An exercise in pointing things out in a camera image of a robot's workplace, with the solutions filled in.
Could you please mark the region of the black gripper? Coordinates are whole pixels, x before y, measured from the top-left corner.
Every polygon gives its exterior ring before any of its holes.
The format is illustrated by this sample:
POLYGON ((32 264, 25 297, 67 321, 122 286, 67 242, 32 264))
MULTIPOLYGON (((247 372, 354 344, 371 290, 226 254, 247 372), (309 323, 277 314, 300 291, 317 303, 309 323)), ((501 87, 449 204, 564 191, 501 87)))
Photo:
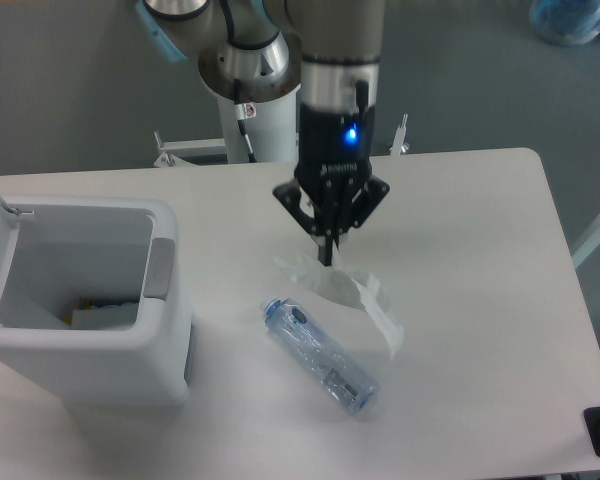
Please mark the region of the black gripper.
POLYGON ((334 244, 339 247, 351 228, 360 228, 390 191, 370 162, 375 108, 349 114, 303 104, 299 120, 297 181, 276 186, 272 194, 314 239, 319 262, 331 265, 334 244), (313 203, 313 216, 301 207, 300 187, 313 203))

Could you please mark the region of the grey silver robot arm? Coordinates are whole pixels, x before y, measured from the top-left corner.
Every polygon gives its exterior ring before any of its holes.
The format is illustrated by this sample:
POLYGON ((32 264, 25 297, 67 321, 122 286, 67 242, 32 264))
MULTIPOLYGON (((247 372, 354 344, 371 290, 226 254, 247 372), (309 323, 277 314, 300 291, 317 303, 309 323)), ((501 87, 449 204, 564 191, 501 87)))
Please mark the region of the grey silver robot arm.
POLYGON ((274 197, 330 265, 341 238, 388 194, 372 172, 381 1, 140 1, 152 32, 196 58, 234 106, 300 95, 293 178, 274 197))

